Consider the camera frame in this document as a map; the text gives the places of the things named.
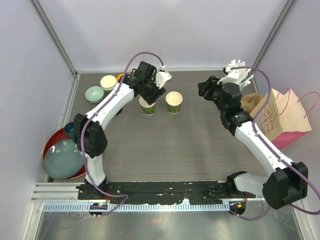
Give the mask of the green paper cup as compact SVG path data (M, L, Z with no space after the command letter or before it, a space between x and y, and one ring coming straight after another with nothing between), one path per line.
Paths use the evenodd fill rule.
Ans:
M139 97L139 104L141 105L142 107L142 111L145 115L147 116L151 116L154 114L155 112L155 107L156 107L156 104L155 103L152 103L152 104L148 104L146 100L143 99L142 96Z
M171 91L165 96L165 101L168 112L177 114L183 102L183 96L177 91Z

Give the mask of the red round tray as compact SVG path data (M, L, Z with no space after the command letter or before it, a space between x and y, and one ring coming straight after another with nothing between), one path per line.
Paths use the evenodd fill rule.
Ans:
M49 148L51 146L53 146L54 144L62 141L62 140L67 140L67 139L70 139L68 138L65 133L64 133L64 129L61 128L59 129L57 132L55 132L50 138L49 140L47 141L47 143L45 144L44 146L44 149L43 149L43 153L42 153L42 162L44 164L44 157L45 157L45 154L47 153L47 151L49 150ZM83 165L82 169L76 173L75 175L73 175L72 177L69 177L69 178L66 178L66 179L76 179L76 178L79 178L79 177L82 177L84 174L86 173L86 170L85 170L85 167Z

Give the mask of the blue-grey ceramic plate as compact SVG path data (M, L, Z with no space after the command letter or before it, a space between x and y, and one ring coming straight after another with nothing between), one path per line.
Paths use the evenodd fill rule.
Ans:
M72 139L61 140L51 146L43 160L44 170L53 179L68 179L84 166L84 159Z

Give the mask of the pale green bowl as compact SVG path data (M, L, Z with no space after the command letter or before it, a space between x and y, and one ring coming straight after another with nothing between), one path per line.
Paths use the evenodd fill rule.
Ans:
M88 88L84 94L85 99L90 103L99 103L104 98L104 90L100 86L92 86Z

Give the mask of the aluminium frame rail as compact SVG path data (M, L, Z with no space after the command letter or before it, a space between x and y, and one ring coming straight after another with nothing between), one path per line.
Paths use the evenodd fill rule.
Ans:
M45 212L197 212L245 209L251 193L229 193L222 181L109 182L108 195L90 192L82 183L37 183L32 202Z

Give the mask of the bundle of white straws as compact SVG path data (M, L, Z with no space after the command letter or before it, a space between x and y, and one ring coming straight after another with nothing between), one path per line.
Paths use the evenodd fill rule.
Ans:
M244 61L241 61L241 60L235 60L233 59L228 65L228 66L232 66L232 70L235 70L235 69L244 69L245 66L246 66L246 63ZM248 73L247 77L242 81L244 82L245 80L247 80L247 85L249 85L251 83L251 80L253 78L253 74L252 74L252 70L250 69L250 72Z

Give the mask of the kraft pink paper bag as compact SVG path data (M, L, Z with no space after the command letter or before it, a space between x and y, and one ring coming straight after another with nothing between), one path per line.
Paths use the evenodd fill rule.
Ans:
M309 112L305 111L301 99L290 88L273 89L267 105L263 107L267 97L262 98L250 115L253 118L258 115L256 125L282 151L312 130L307 117Z

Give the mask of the orange bowl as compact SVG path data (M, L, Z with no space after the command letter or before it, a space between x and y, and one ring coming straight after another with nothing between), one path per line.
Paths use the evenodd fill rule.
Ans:
M124 73L121 73L121 74L119 74L119 75L117 76L116 80L117 80L118 83L121 81L123 75L124 75Z

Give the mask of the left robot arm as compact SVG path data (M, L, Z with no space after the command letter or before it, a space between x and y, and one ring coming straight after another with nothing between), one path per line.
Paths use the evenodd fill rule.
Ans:
M171 78L164 66L156 69L142 61L131 73L125 72L111 93L95 108L74 117L73 140L84 160L84 184L93 198L100 200L107 192L107 177L103 169L103 153L108 145L107 125L137 96L141 96L148 105L154 104L165 93L164 86Z

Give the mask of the brown cardboard cup carrier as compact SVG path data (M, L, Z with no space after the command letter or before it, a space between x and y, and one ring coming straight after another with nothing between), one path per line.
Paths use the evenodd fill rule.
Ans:
M241 107L245 112L250 113L262 100L262 98L263 97L258 93L247 94L240 101Z

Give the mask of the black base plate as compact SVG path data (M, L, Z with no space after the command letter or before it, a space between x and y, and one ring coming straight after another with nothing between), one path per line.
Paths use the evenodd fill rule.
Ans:
M109 182L102 190L110 195L127 195L128 205L174 205L188 199L191 205L221 203L223 199L254 199L252 193L230 192L219 181Z

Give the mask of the dark blue ceramic cup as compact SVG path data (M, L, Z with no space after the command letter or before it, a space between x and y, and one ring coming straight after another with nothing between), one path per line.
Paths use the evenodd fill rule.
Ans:
M74 138L74 123L73 122L67 123L63 128L63 132L69 139L73 139Z

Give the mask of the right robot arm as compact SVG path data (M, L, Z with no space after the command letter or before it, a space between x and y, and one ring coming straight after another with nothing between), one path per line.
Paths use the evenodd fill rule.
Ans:
M251 151L267 174L260 177L246 171L233 173L227 177L226 193L233 198L243 192L261 196L275 210L304 199L308 193L307 166L293 162L261 133L241 107L240 87L230 82L219 84L218 78L210 76L197 88L200 97L216 105L224 128Z

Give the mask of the blue straw holder can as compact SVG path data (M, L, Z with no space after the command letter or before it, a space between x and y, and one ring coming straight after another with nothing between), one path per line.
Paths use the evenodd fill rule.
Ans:
M247 80L245 81L242 81L240 84L239 84L239 91L242 93L244 88L248 85L247 83Z

